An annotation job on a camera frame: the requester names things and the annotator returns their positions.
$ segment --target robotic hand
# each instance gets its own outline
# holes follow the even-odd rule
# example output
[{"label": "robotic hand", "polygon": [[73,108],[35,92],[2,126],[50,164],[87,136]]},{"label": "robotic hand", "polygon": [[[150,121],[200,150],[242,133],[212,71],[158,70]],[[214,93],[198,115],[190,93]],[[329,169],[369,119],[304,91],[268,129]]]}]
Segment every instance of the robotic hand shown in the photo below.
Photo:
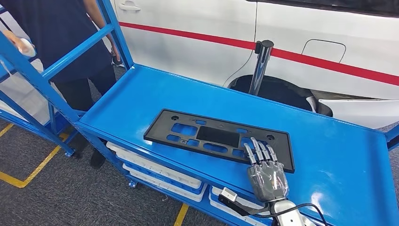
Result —
[{"label": "robotic hand", "polygon": [[251,167],[247,174],[255,196],[262,202],[272,202],[284,199],[288,193],[288,183],[284,174],[283,164],[277,161],[277,156],[270,145],[264,146],[251,137],[259,162],[248,144],[244,147],[249,156]]},{"label": "robotic hand", "polygon": [[[273,148],[270,145],[265,146],[258,142],[254,137],[251,137],[251,141],[255,148],[257,160],[251,147],[245,143],[244,147],[251,162],[247,174],[255,196],[265,203],[265,207],[254,209],[240,204],[237,201],[237,194],[226,187],[220,193],[218,200],[242,216],[256,215],[257,217],[273,218],[272,225],[315,226],[308,218],[299,213],[298,208],[300,206],[295,206],[293,202],[287,200],[288,183],[283,171],[284,165],[278,162]],[[258,215],[258,213],[266,211],[270,211],[271,214]]]}]

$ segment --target rectangular hole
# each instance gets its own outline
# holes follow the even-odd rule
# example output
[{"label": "rectangular hole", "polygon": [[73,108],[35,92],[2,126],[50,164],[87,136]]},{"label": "rectangular hole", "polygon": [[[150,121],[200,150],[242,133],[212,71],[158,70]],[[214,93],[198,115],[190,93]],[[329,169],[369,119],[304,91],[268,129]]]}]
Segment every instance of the rectangular hole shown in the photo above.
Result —
[{"label": "rectangular hole", "polygon": [[236,131],[237,131],[237,133],[247,133],[248,132],[248,130],[242,129],[242,128],[237,128]]},{"label": "rectangular hole", "polygon": [[238,144],[239,144],[239,134],[238,133],[221,130],[221,129],[215,129],[215,128],[206,127],[206,126],[201,126],[199,128],[199,131],[197,134],[197,139],[220,143],[220,144],[228,145],[228,146],[233,146],[236,148],[238,147]]},{"label": "rectangular hole", "polygon": [[245,157],[244,151],[238,149],[233,149],[233,155],[243,158]]},{"label": "rectangular hole", "polygon": [[203,125],[203,126],[205,126],[207,124],[207,122],[203,121],[203,120],[196,120],[195,123],[198,125]]},{"label": "rectangular hole", "polygon": [[214,152],[221,152],[221,153],[226,153],[227,152],[227,148],[226,147],[219,146],[219,145],[214,145],[214,144],[211,144],[211,143],[204,144],[204,148],[208,149],[210,151],[214,151]]},{"label": "rectangular hole", "polygon": [[198,147],[198,144],[199,144],[200,142],[198,141],[198,140],[193,140],[193,139],[189,139],[188,141],[187,141],[187,144],[188,145],[190,145],[190,146],[194,146],[194,147]]},{"label": "rectangular hole", "polygon": [[180,140],[180,137],[175,136],[175,135],[173,135],[173,134],[169,134],[169,135],[166,137],[166,139],[167,139],[167,140],[170,140],[170,141],[178,142],[178,141]]},{"label": "rectangular hole", "polygon": [[172,132],[180,133],[187,136],[194,136],[197,133],[197,127],[175,123],[171,129]]}]

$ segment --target yellow tape line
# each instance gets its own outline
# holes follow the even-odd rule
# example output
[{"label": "yellow tape line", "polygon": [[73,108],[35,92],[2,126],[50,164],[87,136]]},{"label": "yellow tape line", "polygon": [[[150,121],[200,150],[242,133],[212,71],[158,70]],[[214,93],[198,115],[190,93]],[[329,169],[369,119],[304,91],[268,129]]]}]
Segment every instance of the yellow tape line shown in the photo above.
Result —
[{"label": "yellow tape line", "polygon": [[2,131],[0,131],[0,137],[3,136],[11,127],[13,127],[14,124],[8,124]]},{"label": "yellow tape line", "polygon": [[187,210],[188,210],[188,205],[183,203],[183,205],[180,209],[179,215],[177,215],[175,224],[173,226],[181,226],[182,225],[184,217],[186,216]]},{"label": "yellow tape line", "polygon": [[[3,131],[5,130],[3,129],[0,132],[0,137],[6,133],[7,131],[5,131],[3,133]],[[68,135],[65,133],[60,134],[60,137],[63,139],[63,141],[65,141],[68,138]],[[15,186],[15,187],[19,187],[19,188],[24,188],[26,187],[34,178],[35,176],[45,167],[45,165],[54,157],[55,154],[58,153],[58,151],[61,149],[60,146],[57,146],[53,149],[53,151],[39,164],[38,167],[36,167],[36,169],[28,176],[28,178],[26,178],[26,180],[21,181],[18,180],[10,175],[7,175],[3,172],[0,172],[0,179]]]}]

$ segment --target black cable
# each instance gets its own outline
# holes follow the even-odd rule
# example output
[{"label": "black cable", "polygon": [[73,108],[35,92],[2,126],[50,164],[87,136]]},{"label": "black cable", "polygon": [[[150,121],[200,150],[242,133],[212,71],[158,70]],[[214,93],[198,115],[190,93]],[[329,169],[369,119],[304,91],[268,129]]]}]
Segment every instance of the black cable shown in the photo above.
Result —
[{"label": "black cable", "polygon": [[279,216],[279,215],[281,215],[281,214],[285,214],[285,213],[291,212],[291,211],[293,211],[293,210],[297,210],[297,209],[299,209],[299,208],[301,208],[301,207],[304,207],[304,206],[312,206],[312,207],[314,207],[314,208],[317,210],[317,212],[319,213],[319,215],[320,215],[320,217],[321,217],[321,220],[323,221],[323,224],[324,224],[325,226],[328,226],[328,225],[327,225],[327,222],[326,222],[326,219],[324,219],[324,216],[323,216],[323,214],[321,213],[321,211],[319,210],[319,208],[318,208],[316,205],[312,204],[312,203],[303,203],[303,204],[294,206],[294,207],[292,207],[292,208],[286,209],[286,210],[284,210],[284,211],[281,211],[281,212],[278,212],[278,213],[273,213],[273,214],[270,214],[270,215],[259,215],[259,214],[255,214],[254,216],[255,216],[255,217],[258,217],[258,218],[274,218],[274,217],[277,217],[277,216]]}]

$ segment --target metal pole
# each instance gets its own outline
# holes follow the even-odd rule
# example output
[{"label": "metal pole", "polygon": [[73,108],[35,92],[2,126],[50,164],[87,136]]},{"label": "metal pole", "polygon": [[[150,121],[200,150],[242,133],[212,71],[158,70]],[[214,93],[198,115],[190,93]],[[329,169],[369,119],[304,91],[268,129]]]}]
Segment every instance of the metal pole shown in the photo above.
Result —
[{"label": "metal pole", "polygon": [[258,95],[273,46],[274,43],[270,40],[258,41],[256,43],[255,53],[258,54],[258,61],[254,75],[252,76],[251,86],[249,87],[248,93],[251,95]]}]

